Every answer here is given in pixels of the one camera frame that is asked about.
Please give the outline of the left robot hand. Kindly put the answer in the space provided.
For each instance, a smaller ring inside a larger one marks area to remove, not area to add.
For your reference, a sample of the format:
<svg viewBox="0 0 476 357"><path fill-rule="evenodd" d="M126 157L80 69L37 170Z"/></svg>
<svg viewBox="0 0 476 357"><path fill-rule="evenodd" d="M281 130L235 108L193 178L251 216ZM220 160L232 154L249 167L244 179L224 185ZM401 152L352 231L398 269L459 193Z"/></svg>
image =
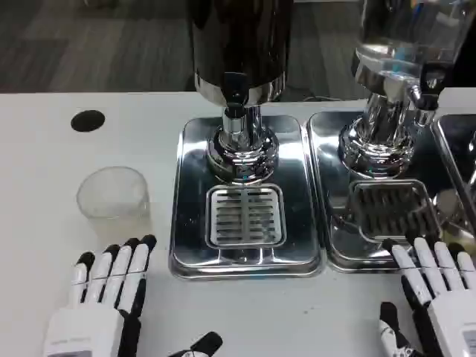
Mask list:
<svg viewBox="0 0 476 357"><path fill-rule="evenodd" d="M74 264L68 303L48 323L44 356L136 356L154 235L90 251Z"/></svg>

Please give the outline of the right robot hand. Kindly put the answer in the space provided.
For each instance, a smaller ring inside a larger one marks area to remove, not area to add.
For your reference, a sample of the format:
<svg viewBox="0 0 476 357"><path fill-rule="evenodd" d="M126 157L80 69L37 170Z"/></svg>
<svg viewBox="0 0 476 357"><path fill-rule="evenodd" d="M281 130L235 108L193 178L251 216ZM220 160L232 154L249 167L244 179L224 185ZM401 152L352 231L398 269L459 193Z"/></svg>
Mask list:
<svg viewBox="0 0 476 357"><path fill-rule="evenodd" d="M387 356L475 355L475 265L456 242L410 240L416 253L393 239L382 246L399 267L405 297L421 349L411 346L402 333L396 306L383 302L379 313L379 336Z"/></svg>

